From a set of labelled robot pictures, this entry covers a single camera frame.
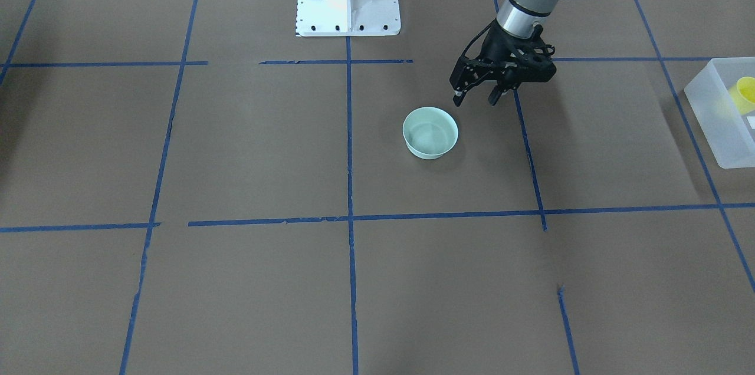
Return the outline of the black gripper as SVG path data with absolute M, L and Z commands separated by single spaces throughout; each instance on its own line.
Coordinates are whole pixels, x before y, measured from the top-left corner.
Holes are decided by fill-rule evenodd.
M 490 106 L 496 106 L 507 93 L 518 90 L 522 83 L 546 83 L 557 69 L 552 55 L 555 49 L 546 44 L 541 35 L 544 26 L 538 21 L 529 37 L 520 38 L 491 21 L 466 46 L 482 40 L 480 52 L 474 58 L 459 56 L 449 78 L 455 92 L 453 102 L 460 107 L 472 88 L 486 81 L 495 81 L 488 96 Z

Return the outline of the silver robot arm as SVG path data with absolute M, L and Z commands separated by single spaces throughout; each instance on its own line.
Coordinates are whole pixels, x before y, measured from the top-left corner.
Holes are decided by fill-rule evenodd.
M 474 40 L 481 41 L 474 58 L 463 51 L 449 82 L 456 106 L 481 83 L 494 82 L 488 96 L 491 106 L 523 83 L 546 83 L 557 69 L 554 47 L 542 39 L 544 22 L 561 0 L 505 0 L 498 13 Z

